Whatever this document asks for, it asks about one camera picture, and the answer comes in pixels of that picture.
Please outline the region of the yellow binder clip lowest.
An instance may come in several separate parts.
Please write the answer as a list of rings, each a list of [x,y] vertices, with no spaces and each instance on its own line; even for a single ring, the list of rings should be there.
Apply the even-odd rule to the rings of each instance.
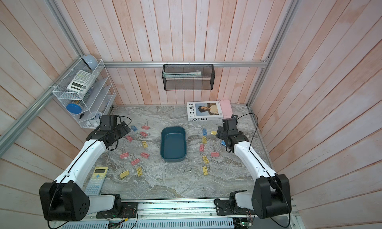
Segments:
[[[207,167],[206,167],[206,166],[203,166],[203,167],[202,167],[202,170],[203,170],[203,175],[204,175],[204,176],[207,176],[207,175],[208,175],[208,169],[207,169]]]

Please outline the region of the teal plastic storage box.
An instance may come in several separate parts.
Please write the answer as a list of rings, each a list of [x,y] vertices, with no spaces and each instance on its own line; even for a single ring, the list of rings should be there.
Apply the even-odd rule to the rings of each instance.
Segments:
[[[160,156],[165,162],[180,162],[187,155],[186,131],[183,127],[166,127],[161,132]]]

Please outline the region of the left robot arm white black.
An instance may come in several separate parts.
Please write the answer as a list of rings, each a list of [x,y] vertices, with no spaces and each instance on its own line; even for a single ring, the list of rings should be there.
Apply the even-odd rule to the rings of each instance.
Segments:
[[[87,136],[70,165],[53,182],[40,187],[39,197],[46,221],[80,221],[98,212],[115,216],[122,213],[120,195],[88,196],[82,187],[98,158],[130,131],[121,116],[101,116],[100,126]]]

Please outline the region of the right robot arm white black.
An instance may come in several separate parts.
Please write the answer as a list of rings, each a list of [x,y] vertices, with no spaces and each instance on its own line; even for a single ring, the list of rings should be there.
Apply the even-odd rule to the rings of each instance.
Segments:
[[[290,214],[292,211],[289,179],[269,167],[256,153],[242,131],[237,129],[238,116],[223,119],[216,137],[223,140],[228,152],[234,153],[250,172],[255,185],[252,192],[236,191],[230,194],[232,212],[240,209],[253,212],[260,219]]]

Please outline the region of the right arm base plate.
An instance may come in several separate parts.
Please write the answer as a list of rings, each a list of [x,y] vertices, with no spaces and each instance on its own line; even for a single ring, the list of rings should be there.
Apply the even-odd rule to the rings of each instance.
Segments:
[[[221,200],[217,198],[214,199],[214,204],[218,216],[255,215],[253,210],[235,206],[231,199]]]

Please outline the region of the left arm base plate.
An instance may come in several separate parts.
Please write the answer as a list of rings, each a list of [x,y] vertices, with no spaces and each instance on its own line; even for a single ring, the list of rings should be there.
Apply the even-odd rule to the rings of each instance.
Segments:
[[[138,202],[122,202],[121,205],[117,206],[108,211],[101,211],[96,214],[97,219],[122,219],[122,218],[136,218],[137,217]]]

